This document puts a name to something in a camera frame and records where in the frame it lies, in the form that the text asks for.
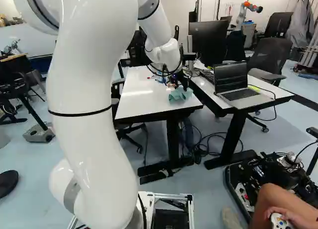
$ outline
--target laptop screen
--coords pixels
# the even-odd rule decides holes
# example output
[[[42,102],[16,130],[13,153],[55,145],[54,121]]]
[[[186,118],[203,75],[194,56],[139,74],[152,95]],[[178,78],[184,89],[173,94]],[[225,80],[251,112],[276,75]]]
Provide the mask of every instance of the laptop screen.
[[[247,88],[246,62],[214,65],[215,93]]]

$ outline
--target sneaker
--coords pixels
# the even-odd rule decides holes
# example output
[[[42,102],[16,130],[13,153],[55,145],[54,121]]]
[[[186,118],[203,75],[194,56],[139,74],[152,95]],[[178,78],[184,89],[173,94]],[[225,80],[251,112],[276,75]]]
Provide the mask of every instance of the sneaker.
[[[230,208],[222,210],[222,220],[226,229],[243,229],[238,217]]]

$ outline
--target black ring stripe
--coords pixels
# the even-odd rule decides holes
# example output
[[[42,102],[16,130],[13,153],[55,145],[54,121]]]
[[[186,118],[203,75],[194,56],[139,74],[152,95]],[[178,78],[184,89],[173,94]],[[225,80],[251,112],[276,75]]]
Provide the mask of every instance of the black ring stripe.
[[[155,13],[155,11],[158,9],[159,3],[160,3],[160,0],[158,0],[158,5],[155,7],[155,9],[153,10],[153,12],[151,12],[151,13],[150,13],[149,15],[147,15],[146,17],[138,18],[138,20],[144,20],[144,19],[147,19],[147,18],[149,18],[150,16],[152,16],[152,15]]]
[[[52,23],[49,18],[46,17],[46,15],[42,12],[42,10],[40,9],[38,3],[36,2],[36,0],[33,0],[36,8],[38,9],[38,11],[40,12],[40,14],[42,15],[43,18],[45,18],[51,25],[53,25],[55,28],[59,29],[58,26],[56,26],[54,23]]]
[[[64,113],[53,112],[53,111],[50,111],[50,110],[49,110],[49,112],[50,112],[52,115],[55,115],[55,116],[62,116],[62,117],[81,117],[81,116],[96,115],[96,114],[99,114],[99,113],[108,111],[109,109],[111,109],[111,107],[112,107],[112,105],[110,105],[109,107],[104,108],[104,109],[102,109],[102,110],[99,110],[99,111],[93,111],[93,112],[88,112],[88,113],[79,113],[79,114],[64,114]]]

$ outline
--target human hand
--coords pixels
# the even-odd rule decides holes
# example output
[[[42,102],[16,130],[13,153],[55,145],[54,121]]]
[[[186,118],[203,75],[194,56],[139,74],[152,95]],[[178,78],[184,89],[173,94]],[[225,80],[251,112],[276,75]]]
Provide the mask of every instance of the human hand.
[[[271,207],[265,212],[264,216],[266,219],[270,219],[273,213],[280,213],[283,220],[289,221],[297,229],[318,229],[317,222],[308,221],[302,216],[283,208]]]

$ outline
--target person's leg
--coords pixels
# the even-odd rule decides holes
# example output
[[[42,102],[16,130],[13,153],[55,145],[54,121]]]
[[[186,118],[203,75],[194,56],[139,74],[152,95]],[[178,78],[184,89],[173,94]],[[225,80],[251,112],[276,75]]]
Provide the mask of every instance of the person's leg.
[[[263,185],[258,193],[255,212],[249,225],[250,229],[272,228],[271,222],[264,215],[265,211],[270,207],[288,209],[309,221],[315,222],[318,217],[318,210],[316,208],[307,204],[293,193],[269,183]]]

